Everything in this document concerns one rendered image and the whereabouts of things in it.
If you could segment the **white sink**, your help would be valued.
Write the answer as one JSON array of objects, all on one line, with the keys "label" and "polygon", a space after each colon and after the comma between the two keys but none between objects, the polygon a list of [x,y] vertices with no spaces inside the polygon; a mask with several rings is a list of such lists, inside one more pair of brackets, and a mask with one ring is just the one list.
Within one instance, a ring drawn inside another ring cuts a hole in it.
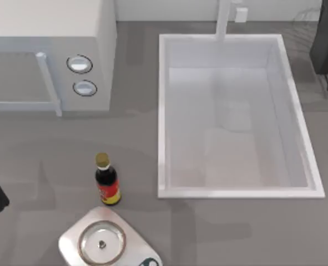
[{"label": "white sink", "polygon": [[325,197],[281,35],[160,35],[158,197]]}]

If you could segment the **dark sauce bottle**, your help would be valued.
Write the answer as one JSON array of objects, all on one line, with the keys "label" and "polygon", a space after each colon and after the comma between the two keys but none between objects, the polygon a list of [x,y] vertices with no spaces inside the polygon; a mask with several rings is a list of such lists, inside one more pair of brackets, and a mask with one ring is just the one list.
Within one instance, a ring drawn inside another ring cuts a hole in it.
[{"label": "dark sauce bottle", "polygon": [[119,203],[122,198],[118,176],[115,168],[111,165],[108,154],[101,152],[95,157],[97,170],[95,180],[101,201],[107,206]]}]

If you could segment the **small microwave knob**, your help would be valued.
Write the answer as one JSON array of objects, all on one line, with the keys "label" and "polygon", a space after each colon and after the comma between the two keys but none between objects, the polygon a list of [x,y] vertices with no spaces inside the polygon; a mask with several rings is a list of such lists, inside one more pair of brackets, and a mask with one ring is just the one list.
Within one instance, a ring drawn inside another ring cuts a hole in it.
[{"label": "small microwave knob", "polygon": [[73,84],[73,91],[82,97],[91,97],[98,91],[97,86],[89,80],[81,80]]}]

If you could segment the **pale microwave oven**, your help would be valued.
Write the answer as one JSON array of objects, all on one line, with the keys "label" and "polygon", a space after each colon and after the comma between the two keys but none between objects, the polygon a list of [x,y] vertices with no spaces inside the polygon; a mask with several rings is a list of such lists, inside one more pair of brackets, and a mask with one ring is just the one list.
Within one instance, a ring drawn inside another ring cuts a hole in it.
[{"label": "pale microwave oven", "polygon": [[[62,114],[109,110],[116,42],[114,0],[0,0],[0,52],[46,53]],[[90,72],[68,69],[66,60],[78,54],[92,61]],[[76,94],[81,80],[97,93]]]}]

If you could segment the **large microwave knob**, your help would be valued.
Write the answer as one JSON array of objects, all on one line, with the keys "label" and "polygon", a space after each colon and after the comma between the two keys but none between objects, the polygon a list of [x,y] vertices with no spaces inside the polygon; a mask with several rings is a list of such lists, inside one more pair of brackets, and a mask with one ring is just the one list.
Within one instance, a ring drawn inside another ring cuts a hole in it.
[{"label": "large microwave knob", "polygon": [[84,55],[76,55],[66,60],[68,69],[76,74],[86,74],[93,68],[92,61]]}]

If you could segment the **white kitchen scale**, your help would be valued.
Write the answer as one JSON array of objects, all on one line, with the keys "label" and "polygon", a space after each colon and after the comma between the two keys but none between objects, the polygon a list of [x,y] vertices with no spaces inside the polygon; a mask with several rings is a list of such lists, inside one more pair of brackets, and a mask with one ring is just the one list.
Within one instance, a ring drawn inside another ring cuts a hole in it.
[{"label": "white kitchen scale", "polygon": [[164,266],[159,254],[109,207],[91,209],[58,240],[67,266]]}]

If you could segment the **tall white tap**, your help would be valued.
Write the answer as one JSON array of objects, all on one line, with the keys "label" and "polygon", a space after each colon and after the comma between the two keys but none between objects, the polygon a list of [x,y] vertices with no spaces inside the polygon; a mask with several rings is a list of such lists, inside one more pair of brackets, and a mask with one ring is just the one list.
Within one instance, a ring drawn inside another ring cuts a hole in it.
[{"label": "tall white tap", "polygon": [[216,21],[215,37],[218,41],[223,41],[226,35],[226,28],[229,20],[231,0],[219,0],[218,17]]}]

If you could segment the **microwave oven door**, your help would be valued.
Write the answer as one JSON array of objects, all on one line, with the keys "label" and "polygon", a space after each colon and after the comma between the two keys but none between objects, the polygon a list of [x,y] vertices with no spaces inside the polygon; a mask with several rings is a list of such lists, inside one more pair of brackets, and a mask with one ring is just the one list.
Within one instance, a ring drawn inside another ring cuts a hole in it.
[{"label": "microwave oven door", "polygon": [[0,52],[0,111],[54,111],[38,52]]}]

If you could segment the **white wall socket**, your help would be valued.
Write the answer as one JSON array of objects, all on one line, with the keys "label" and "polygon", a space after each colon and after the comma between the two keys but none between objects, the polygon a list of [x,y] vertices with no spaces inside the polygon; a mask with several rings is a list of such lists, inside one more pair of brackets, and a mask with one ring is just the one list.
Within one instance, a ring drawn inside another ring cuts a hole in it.
[{"label": "white wall socket", "polygon": [[248,19],[248,8],[237,7],[235,13],[235,23],[246,23]]}]

